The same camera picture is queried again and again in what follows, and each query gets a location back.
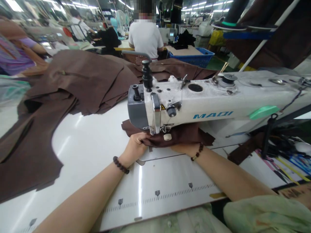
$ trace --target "basket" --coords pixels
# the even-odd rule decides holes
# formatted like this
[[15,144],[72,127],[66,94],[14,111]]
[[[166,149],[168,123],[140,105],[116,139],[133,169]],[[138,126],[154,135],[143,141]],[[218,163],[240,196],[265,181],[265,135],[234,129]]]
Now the basket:
[[209,43],[213,46],[225,46],[224,32],[222,30],[214,30]]
[[189,63],[191,65],[196,65],[198,67],[206,68],[207,64],[210,62],[211,58],[215,53],[208,51],[204,48],[196,48],[203,55],[193,55],[193,56],[174,56],[171,52],[169,53],[170,58],[176,58],[177,60]]

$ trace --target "wrist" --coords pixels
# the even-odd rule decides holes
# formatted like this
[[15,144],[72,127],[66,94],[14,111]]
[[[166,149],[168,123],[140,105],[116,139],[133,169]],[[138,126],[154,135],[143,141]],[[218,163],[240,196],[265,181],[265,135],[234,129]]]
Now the wrist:
[[129,168],[135,161],[133,161],[127,154],[122,154],[119,158],[119,163],[125,168]]

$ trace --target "sleeve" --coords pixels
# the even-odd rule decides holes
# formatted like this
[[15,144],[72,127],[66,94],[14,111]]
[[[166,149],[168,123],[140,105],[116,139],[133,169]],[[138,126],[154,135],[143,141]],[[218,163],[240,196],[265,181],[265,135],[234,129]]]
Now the sleeve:
[[133,23],[130,25],[130,30],[129,30],[129,43],[134,45],[134,42],[133,42]]
[[90,30],[90,27],[88,25],[86,25],[85,22],[83,22],[83,21],[80,23],[80,27],[85,29],[86,31]]
[[233,232],[310,232],[311,211],[282,196],[256,196],[224,207],[224,218]]
[[158,48],[162,48],[164,46],[164,44],[163,44],[163,40],[162,40],[160,30],[157,27],[155,27],[155,28],[156,28],[155,31],[156,31],[157,39],[158,39]]
[[33,41],[30,38],[19,39],[19,41],[22,42],[24,45],[28,46],[29,48],[32,48],[37,44],[37,42]]

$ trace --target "hand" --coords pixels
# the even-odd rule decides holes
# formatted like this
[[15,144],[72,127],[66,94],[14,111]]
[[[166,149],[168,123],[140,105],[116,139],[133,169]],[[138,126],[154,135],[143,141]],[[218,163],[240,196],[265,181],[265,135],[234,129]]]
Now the hand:
[[123,154],[119,157],[119,162],[124,167],[131,166],[144,154],[144,152],[148,148],[141,141],[150,137],[151,135],[147,133],[137,133],[131,135]]
[[193,144],[177,144],[174,146],[171,146],[171,149],[173,151],[176,151],[181,154],[187,154],[190,157],[193,157],[196,152],[199,150],[199,143],[193,143]]

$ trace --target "plastic bag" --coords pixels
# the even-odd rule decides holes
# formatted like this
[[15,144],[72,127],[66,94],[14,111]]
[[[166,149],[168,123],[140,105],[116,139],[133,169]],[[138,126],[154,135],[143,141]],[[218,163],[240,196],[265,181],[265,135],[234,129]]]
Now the plastic bag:
[[0,77],[0,107],[18,105],[29,89],[28,82]]

